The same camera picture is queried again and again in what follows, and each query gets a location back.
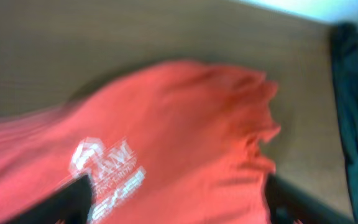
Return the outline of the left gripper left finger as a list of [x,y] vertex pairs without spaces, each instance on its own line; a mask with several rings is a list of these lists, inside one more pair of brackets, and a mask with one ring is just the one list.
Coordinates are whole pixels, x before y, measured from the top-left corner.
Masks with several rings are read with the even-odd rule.
[[86,224],[93,203],[88,175],[67,184],[57,193],[17,215],[7,224]]

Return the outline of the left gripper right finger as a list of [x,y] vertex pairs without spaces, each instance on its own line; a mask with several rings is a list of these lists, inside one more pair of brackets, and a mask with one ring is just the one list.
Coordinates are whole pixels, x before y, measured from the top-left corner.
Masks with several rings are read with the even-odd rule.
[[277,175],[270,174],[265,186],[270,221],[302,224],[354,224],[354,221],[311,197]]

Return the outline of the orange t-shirt with white logo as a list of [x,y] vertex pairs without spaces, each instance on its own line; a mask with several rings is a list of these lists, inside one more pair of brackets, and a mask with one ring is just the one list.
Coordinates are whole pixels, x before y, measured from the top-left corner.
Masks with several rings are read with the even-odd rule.
[[89,223],[268,223],[277,84],[235,65],[164,62],[72,105],[0,119],[0,223],[89,175]]

